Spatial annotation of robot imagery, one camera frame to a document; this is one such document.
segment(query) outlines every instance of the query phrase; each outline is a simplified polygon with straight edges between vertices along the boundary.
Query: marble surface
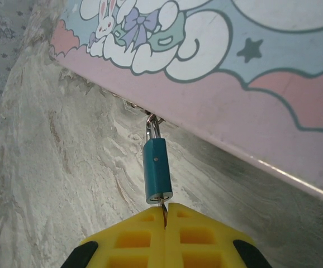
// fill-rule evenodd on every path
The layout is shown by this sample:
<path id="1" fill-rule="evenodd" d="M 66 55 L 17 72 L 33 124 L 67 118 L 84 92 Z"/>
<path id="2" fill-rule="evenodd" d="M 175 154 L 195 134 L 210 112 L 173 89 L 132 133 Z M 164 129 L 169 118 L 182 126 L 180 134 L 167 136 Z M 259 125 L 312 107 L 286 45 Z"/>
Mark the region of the marble surface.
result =
<path id="1" fill-rule="evenodd" d="M 145 115 L 49 58 L 63 2 L 34 7 L 0 104 L 0 267 L 59 267 L 145 203 Z M 274 267 L 323 267 L 323 202 L 163 123 L 174 202 L 252 236 Z"/>

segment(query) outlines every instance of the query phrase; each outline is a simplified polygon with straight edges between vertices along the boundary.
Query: white rabbit illustration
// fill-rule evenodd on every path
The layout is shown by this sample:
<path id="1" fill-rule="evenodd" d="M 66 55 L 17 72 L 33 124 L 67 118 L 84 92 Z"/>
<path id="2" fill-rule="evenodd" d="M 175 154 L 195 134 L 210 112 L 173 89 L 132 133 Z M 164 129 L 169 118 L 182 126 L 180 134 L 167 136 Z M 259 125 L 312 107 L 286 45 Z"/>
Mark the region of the white rabbit illustration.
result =
<path id="1" fill-rule="evenodd" d="M 83 0 L 81 3 L 80 14 L 83 19 L 90 20 L 98 14 L 97 29 L 91 33 L 86 48 L 87 53 L 92 56 L 102 56 L 103 43 L 115 25 L 115 19 L 112 17 L 115 6 L 116 0 Z"/>

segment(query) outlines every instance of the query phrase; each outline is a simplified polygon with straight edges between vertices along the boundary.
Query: teal padlock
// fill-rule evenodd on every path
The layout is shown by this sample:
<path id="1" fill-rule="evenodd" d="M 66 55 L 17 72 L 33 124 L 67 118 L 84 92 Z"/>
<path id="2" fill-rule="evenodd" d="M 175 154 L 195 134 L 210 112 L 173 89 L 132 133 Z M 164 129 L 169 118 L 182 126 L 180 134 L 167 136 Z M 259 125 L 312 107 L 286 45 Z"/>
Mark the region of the teal padlock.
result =
<path id="1" fill-rule="evenodd" d="M 173 196 L 172 182 L 165 139 L 160 137 L 156 115 L 146 121 L 146 144 L 143 148 L 143 166 L 146 202 L 157 204 Z"/>

